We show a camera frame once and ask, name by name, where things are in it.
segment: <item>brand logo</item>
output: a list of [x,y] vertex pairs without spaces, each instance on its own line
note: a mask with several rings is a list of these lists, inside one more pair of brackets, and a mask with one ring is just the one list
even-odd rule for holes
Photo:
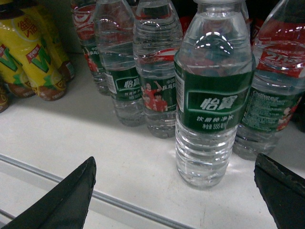
[[13,57],[9,53],[9,49],[4,45],[0,46],[0,63],[10,68],[12,71],[17,71],[18,67],[14,62]]
[[49,71],[48,64],[51,64],[51,57],[40,45],[37,44],[36,47],[26,55],[26,57],[29,63],[33,63],[36,67],[38,67],[45,73]]

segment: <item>clear water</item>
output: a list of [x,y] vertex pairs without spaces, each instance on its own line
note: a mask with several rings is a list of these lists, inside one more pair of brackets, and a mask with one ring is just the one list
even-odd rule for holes
[[[249,34],[238,4],[200,4],[175,61],[198,77],[226,77],[252,70]],[[176,126],[176,164],[192,187],[214,186],[223,178],[237,126],[207,134]]]
[[[123,71],[135,67],[132,38],[133,13],[121,0],[97,1],[95,39],[106,70]],[[122,102],[112,98],[119,121],[126,126],[145,123],[142,98]]]
[[[95,45],[95,40],[94,39],[90,39],[90,40],[80,40],[79,42],[82,46],[89,46],[88,50],[90,49],[90,47],[92,47],[93,45]],[[93,81],[99,91],[100,94],[102,95],[110,95],[110,91],[106,82],[106,76],[104,72],[93,72],[91,71],[91,75],[93,77]]]
[[[166,80],[175,76],[173,59],[160,56],[161,52],[176,52],[182,42],[180,21],[171,9],[173,4],[168,0],[141,1],[138,5],[138,17],[149,13],[147,19],[136,20],[134,26],[134,59],[143,78]],[[144,112],[152,135],[159,138],[175,136],[176,111],[156,112],[145,108]]]
[[[265,43],[264,46],[257,44],[254,47],[256,63],[259,62],[258,57],[261,56],[263,49],[269,45],[276,45],[276,42]],[[275,95],[295,95],[305,91],[305,78],[293,78],[284,74],[256,70],[252,87]],[[268,155],[273,152],[283,132],[285,130],[279,132],[255,131],[239,124],[233,152],[246,160],[255,160],[259,153]]]

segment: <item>red bottle label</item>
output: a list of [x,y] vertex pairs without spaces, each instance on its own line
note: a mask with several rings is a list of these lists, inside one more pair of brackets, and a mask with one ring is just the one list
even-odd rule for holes
[[83,41],[94,37],[94,10],[95,5],[84,6],[73,10],[73,23],[77,35]]
[[284,23],[270,19],[257,36],[263,47],[258,70],[305,77],[305,23]]

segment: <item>bottle neck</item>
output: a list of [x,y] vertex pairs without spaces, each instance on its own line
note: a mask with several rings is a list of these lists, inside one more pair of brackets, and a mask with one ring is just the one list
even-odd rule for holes
[[197,13],[205,14],[207,17],[228,17],[242,10],[242,2],[232,3],[198,3]]
[[305,0],[283,0],[279,2],[273,11],[273,18],[288,23],[305,23]]

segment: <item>person image on label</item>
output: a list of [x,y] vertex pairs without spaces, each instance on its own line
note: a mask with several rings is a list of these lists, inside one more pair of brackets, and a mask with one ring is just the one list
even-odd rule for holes
[[154,99],[155,99],[154,93],[162,91],[162,87],[158,84],[158,82],[154,81],[154,83],[157,85],[158,89],[152,89],[152,86],[150,85],[150,83],[146,83],[145,89],[143,87],[141,87],[144,105],[148,109],[151,109],[151,110],[153,109],[153,104],[154,104]]
[[155,92],[154,94],[154,105],[153,109],[158,112],[165,112],[167,111],[167,102],[162,99],[161,92]]

